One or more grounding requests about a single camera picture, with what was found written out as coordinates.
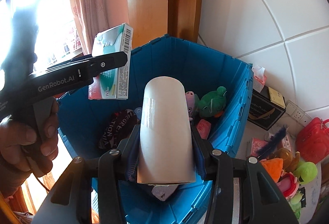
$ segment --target brown plush toy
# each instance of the brown plush toy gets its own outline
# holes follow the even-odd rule
[[[300,160],[300,153],[296,152],[295,157],[293,157],[292,153],[287,148],[280,148],[276,152],[269,155],[269,159],[273,158],[282,158],[282,168],[285,172],[293,172],[297,168],[297,164]]]

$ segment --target wall socket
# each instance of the wall socket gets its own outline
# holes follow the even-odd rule
[[[290,100],[286,103],[286,113],[304,127],[312,121],[312,118],[308,114]]]

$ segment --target white tiled wall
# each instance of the white tiled wall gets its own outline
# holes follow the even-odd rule
[[[202,0],[198,42],[265,67],[266,85],[329,118],[327,0]],[[284,123],[302,128],[288,115]]]

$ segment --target black gift box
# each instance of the black gift box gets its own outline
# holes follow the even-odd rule
[[[264,86],[260,93],[252,90],[248,116],[250,122],[269,130],[285,112],[285,108],[271,102],[268,87]]]

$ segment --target yellow notepad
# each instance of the yellow notepad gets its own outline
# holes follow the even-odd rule
[[[269,97],[272,103],[275,103],[276,105],[282,108],[286,108],[282,94],[270,87],[269,87]]]

